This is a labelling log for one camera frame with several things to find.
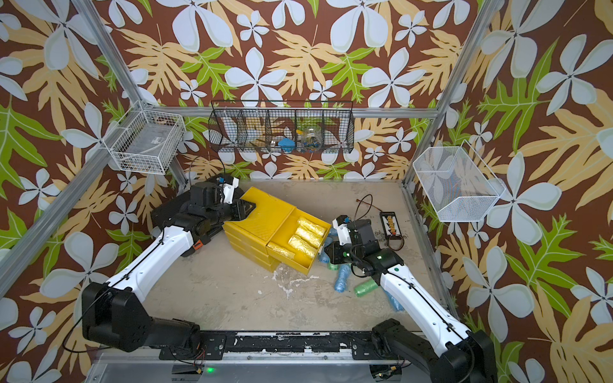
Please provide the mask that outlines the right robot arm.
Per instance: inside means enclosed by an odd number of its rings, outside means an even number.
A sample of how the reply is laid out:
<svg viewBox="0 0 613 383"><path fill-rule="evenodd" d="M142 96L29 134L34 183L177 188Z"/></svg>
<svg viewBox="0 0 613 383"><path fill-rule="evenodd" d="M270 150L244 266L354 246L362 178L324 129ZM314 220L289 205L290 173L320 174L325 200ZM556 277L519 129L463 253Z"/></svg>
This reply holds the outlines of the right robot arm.
<svg viewBox="0 0 613 383"><path fill-rule="evenodd" d="M394 250L380 247L370 220L352 221L340 215L333 228L338 239L325 247L330 261L362 270L398 301L423 333L418 336L394 319L381 322L371 331L381 355L416 365L433 382L497 380L493 341L484 331L473 332L452 316Z"/></svg>

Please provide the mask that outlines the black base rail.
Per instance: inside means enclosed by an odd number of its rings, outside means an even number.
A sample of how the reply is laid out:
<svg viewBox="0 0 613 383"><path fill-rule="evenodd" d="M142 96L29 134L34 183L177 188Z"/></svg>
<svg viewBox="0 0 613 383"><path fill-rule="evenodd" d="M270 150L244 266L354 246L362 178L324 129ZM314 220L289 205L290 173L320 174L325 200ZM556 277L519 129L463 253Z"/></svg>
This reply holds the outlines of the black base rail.
<svg viewBox="0 0 613 383"><path fill-rule="evenodd" d="M315 354L328 357L343 354L353 360L413 361L418 348L429 347L419 335L408 331L395 319L387 319L372 330L356 331L230 331L201 330L196 335L196 349L177 346L161 348L159 359L173 362L221 361L231 354L247 357L280 355L293 357Z"/></svg>

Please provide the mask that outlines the blue trash bag roll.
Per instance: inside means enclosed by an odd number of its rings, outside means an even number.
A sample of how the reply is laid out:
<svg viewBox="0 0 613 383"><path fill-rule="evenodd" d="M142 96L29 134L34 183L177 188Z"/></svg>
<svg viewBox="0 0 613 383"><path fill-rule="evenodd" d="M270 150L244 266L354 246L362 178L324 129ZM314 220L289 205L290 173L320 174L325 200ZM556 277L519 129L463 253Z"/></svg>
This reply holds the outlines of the blue trash bag roll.
<svg viewBox="0 0 613 383"><path fill-rule="evenodd" d="M388 301L392 309L394 310L394 312L402 312L405 310L402 304L399 303L399 301L396 298L394 298L394 296L391 295L391 293L389 293L388 291L386 291L386 297L388 298Z"/></svg>
<svg viewBox="0 0 613 383"><path fill-rule="evenodd" d="M335 280L334 289L338 293L344 293L348 286L348 280L351 276L351 266L347 263L338 266L338 274Z"/></svg>
<svg viewBox="0 0 613 383"><path fill-rule="evenodd" d="M330 237L330 236L328 236L325 239L324 244L322 245L321 251L319 253L319 257L318 257L319 262L321 262L321 263L330 263L330 257L327 255L326 247L329 246L330 244L332 244L333 241L334 241L333 238Z"/></svg>

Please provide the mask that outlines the white mesh basket right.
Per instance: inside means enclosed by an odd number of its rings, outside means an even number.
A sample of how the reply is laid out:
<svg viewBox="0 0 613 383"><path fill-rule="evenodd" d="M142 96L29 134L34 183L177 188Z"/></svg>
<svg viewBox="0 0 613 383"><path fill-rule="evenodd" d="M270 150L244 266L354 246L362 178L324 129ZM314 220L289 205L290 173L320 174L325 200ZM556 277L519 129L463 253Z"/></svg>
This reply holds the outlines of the white mesh basket right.
<svg viewBox="0 0 613 383"><path fill-rule="evenodd" d="M443 223L483 220L506 186L467 141L433 146L413 161L413 169L437 218Z"/></svg>

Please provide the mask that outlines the yellow plastic drawer cabinet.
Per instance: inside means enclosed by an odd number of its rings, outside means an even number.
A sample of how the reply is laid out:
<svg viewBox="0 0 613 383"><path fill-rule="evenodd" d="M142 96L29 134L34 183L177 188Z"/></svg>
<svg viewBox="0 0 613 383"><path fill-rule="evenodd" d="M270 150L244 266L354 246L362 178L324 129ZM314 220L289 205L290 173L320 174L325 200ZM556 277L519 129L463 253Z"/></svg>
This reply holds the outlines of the yellow plastic drawer cabinet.
<svg viewBox="0 0 613 383"><path fill-rule="evenodd" d="M255 209L245 220L226 222L224 233L236 252L266 271L274 272L280 261L268 255L268 243L295 206L255 187L249 188L241 199L255 204Z"/></svg>

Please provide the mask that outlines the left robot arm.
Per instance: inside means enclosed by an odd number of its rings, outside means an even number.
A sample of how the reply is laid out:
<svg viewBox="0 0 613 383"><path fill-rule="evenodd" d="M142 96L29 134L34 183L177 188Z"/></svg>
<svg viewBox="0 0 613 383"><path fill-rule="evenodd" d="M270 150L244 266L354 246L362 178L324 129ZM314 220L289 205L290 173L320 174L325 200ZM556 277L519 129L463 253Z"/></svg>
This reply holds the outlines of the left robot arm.
<svg viewBox="0 0 613 383"><path fill-rule="evenodd" d="M92 282L81 295L85 339L124 352L142 346L167 348L174 355L198 355L201 330L179 319L157 319L143 304L157 281L180 257L192 255L228 222L239 222L256 205L243 200L239 180L214 176L157 207L152 212L161 233L129 266L105 282Z"/></svg>

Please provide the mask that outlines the yellow top drawer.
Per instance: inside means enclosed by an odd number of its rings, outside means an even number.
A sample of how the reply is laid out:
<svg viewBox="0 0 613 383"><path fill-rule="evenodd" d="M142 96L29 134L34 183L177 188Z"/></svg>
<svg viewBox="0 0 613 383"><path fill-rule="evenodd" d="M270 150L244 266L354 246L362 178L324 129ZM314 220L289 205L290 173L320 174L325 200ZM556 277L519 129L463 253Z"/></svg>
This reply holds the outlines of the yellow top drawer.
<svg viewBox="0 0 613 383"><path fill-rule="evenodd" d="M296 208L268 241L267 254L308 275L330 230L329 223Z"/></svg>

